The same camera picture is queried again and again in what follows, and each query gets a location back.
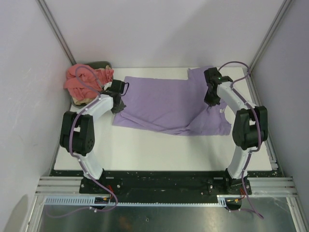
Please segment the purple t shirt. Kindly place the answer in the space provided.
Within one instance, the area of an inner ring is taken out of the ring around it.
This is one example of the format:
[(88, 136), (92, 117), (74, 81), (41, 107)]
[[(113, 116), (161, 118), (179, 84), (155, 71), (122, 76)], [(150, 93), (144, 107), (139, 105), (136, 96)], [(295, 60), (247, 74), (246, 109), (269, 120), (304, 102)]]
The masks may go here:
[(181, 136), (229, 135), (232, 125), (225, 118), (227, 104), (209, 107), (204, 71), (189, 69), (186, 80), (125, 77), (129, 84), (114, 126)]

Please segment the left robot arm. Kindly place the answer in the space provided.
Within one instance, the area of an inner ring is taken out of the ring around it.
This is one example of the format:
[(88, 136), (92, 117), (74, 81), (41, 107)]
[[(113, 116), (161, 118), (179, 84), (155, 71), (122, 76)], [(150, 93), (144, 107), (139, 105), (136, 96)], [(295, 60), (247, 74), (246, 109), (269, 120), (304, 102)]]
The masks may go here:
[(109, 111), (113, 114), (123, 111), (126, 105), (122, 97), (128, 89), (128, 82), (113, 80), (89, 104), (76, 112), (66, 111), (63, 115), (60, 146), (78, 160), (84, 176), (91, 179), (90, 188), (96, 193), (102, 193), (107, 182), (101, 178), (103, 168), (94, 152), (94, 122)]

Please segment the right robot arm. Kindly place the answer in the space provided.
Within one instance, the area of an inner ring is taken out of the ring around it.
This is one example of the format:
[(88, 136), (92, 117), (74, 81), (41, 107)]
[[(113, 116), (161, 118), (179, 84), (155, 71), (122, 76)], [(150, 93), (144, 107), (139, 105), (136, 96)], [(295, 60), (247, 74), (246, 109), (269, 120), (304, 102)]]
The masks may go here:
[(235, 115), (232, 138), (236, 147), (223, 181), (224, 191), (234, 194), (244, 182), (252, 153), (268, 138), (267, 109), (246, 100), (235, 88), (235, 81), (222, 76), (217, 68), (205, 70), (204, 76), (208, 87), (204, 102), (213, 107), (224, 101)]

